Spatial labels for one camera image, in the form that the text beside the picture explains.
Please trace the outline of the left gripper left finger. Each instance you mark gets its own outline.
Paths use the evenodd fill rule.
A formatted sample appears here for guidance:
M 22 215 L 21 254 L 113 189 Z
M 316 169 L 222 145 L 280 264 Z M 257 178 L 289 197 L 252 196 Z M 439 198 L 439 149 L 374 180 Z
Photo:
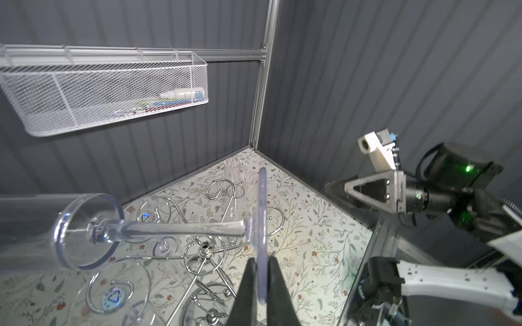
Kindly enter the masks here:
M 257 267 L 248 259 L 241 284 L 225 326 L 253 326 L 257 322 Z

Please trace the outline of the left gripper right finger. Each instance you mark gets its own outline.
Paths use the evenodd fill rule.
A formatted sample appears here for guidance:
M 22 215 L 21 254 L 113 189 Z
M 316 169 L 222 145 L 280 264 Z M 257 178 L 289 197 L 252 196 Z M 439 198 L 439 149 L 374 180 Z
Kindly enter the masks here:
M 268 268 L 267 325 L 301 326 L 276 257 L 269 257 Z

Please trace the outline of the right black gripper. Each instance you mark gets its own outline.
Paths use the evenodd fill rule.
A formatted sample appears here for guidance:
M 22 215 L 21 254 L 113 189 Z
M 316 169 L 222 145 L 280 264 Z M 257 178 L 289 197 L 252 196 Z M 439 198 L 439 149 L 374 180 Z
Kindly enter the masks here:
M 325 185 L 325 191 L 345 206 L 395 214 L 445 213 L 457 202 L 455 194 L 408 179 L 404 171 L 332 181 Z

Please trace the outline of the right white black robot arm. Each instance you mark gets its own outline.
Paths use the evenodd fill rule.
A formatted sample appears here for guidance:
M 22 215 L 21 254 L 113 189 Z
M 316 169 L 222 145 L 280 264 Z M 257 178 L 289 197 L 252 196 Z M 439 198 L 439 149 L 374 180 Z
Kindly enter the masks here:
M 326 192 L 376 213 L 342 325 L 520 325 L 521 209 L 487 190 L 502 167 L 440 143 L 416 172 L 398 163 Z

